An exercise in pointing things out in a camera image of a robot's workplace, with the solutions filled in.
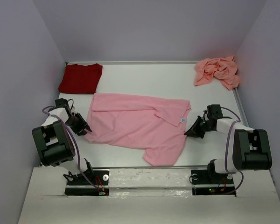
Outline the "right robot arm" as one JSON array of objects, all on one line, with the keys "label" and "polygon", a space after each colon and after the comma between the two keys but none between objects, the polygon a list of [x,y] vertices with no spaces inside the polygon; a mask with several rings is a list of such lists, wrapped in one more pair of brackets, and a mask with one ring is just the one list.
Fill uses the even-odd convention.
[{"label": "right robot arm", "polygon": [[205,177],[211,183],[244,170],[270,170],[273,164],[267,131],[240,123],[240,117],[221,105],[209,105],[184,135],[204,138],[207,132],[226,134],[224,157],[209,162]]}]

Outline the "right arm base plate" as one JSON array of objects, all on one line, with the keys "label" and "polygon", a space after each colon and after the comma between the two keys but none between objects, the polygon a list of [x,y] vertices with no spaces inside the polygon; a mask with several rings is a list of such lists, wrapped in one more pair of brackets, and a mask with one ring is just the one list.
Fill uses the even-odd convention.
[{"label": "right arm base plate", "polygon": [[192,185],[193,196],[213,196],[236,193],[232,176],[228,174],[210,175],[206,169],[191,170],[189,182]]}]

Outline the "pink t-shirt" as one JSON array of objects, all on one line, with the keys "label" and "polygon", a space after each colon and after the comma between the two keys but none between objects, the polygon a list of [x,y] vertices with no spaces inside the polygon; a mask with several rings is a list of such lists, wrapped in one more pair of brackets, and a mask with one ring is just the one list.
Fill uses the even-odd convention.
[{"label": "pink t-shirt", "polygon": [[186,141],[191,105],[184,99],[166,99],[116,93],[96,93],[87,122],[88,142],[143,149],[152,166],[173,166]]}]

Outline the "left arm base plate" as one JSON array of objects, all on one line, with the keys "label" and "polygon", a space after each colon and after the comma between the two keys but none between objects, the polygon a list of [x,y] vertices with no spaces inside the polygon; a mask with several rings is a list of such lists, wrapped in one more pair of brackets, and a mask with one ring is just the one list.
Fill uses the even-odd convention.
[{"label": "left arm base plate", "polygon": [[86,171],[84,175],[92,184],[82,174],[73,175],[71,172],[63,174],[66,179],[65,195],[109,196],[109,169],[94,169],[93,173]]}]

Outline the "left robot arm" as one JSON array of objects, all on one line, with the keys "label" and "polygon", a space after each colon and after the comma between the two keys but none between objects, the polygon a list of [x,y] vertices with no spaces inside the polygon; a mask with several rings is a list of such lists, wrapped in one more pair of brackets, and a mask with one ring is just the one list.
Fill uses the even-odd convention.
[{"label": "left robot arm", "polygon": [[80,180],[83,184],[95,186],[91,164],[82,158],[74,135],[85,136],[92,130],[82,115],[64,98],[55,100],[55,106],[47,106],[42,112],[45,122],[32,130],[32,136],[41,163],[48,167],[62,167],[68,170],[64,175],[68,181]]}]

